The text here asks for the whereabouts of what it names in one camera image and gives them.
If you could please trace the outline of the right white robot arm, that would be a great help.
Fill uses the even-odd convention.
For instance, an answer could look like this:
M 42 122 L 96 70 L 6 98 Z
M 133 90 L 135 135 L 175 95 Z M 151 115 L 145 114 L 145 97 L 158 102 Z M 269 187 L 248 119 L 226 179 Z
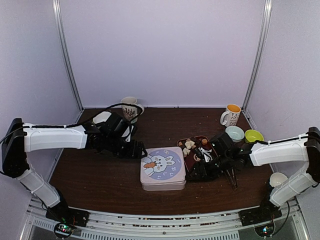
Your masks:
M 278 180 L 275 173 L 271 175 L 271 191 L 256 210 L 261 221 L 268 220 L 277 208 L 320 181 L 320 131 L 317 127 L 310 127 L 307 133 L 296 137 L 268 142 L 255 140 L 242 146 L 237 146 L 226 132 L 222 132 L 208 144 L 209 150 L 197 145 L 191 148 L 196 160 L 186 167 L 187 180 L 214 180 L 224 172 L 247 164 L 260 167 L 280 162 L 304 162 L 295 174 L 283 181 Z

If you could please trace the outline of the white compartment tin box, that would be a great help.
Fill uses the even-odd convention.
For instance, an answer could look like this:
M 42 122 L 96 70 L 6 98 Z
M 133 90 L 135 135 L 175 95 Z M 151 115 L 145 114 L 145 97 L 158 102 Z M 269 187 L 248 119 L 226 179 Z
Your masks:
M 186 178 L 167 178 L 162 175 L 143 175 L 140 177 L 140 183 L 145 191 L 178 191 L 185 188 Z

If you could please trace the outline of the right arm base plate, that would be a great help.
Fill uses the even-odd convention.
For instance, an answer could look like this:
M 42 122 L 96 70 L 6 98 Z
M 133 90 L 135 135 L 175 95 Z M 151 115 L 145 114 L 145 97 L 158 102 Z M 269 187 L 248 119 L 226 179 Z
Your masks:
M 268 206 L 259 206 L 241 210 L 239 218 L 242 226 L 256 225 L 268 221 L 272 221 L 282 216 L 282 212 L 278 207 L 272 208 Z

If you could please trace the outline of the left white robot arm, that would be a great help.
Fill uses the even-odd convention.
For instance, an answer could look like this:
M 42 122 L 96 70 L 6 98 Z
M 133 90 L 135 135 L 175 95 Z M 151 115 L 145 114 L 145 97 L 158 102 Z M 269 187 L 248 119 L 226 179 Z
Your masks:
M 33 125 L 15 118 L 0 124 L 4 175 L 18 180 L 38 197 L 61 222 L 72 218 L 63 194 L 36 172 L 27 160 L 30 152 L 55 149 L 108 151 L 115 157 L 141 159 L 147 155 L 142 141 L 132 138 L 136 127 L 122 117 L 91 119 L 75 125 Z

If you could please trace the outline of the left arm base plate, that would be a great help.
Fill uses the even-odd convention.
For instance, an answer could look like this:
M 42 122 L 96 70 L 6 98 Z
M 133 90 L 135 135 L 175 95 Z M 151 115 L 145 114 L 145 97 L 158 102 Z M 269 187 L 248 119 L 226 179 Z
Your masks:
M 56 207 L 48 208 L 45 217 L 57 222 L 76 227 L 86 227 L 90 213 L 85 210 L 74 208 L 58 209 Z

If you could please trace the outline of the metal tongs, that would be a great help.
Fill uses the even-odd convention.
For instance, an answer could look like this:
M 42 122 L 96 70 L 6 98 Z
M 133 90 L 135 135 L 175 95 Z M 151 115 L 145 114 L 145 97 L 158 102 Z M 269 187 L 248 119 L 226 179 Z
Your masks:
M 237 180 L 237 175 L 236 175 L 236 170 L 235 168 L 232 166 L 228 169 L 224 170 L 224 174 L 231 186 L 231 188 L 236 191 L 238 189 L 238 180 Z

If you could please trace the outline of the metal tin lid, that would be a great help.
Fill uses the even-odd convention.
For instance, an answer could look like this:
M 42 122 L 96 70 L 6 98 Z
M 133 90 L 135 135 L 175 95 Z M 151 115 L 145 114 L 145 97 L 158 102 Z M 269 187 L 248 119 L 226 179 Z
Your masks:
M 181 148 L 148 148 L 140 162 L 140 181 L 144 185 L 182 183 L 186 180 Z

